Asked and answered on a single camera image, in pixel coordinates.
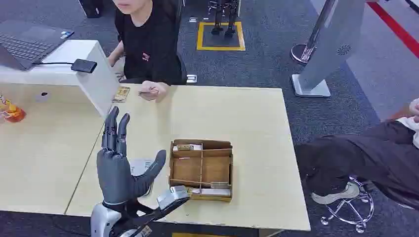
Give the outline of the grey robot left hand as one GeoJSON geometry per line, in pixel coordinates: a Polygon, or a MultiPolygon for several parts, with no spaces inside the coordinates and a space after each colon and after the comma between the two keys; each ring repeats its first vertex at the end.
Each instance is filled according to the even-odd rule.
{"type": "Polygon", "coordinates": [[[117,205],[147,193],[166,162],[166,150],[157,152],[154,162],[141,175],[131,174],[126,156],[126,129],[128,113],[117,122],[119,108],[114,106],[107,115],[102,134],[101,150],[97,153],[96,166],[99,185],[106,204],[117,205]]]}

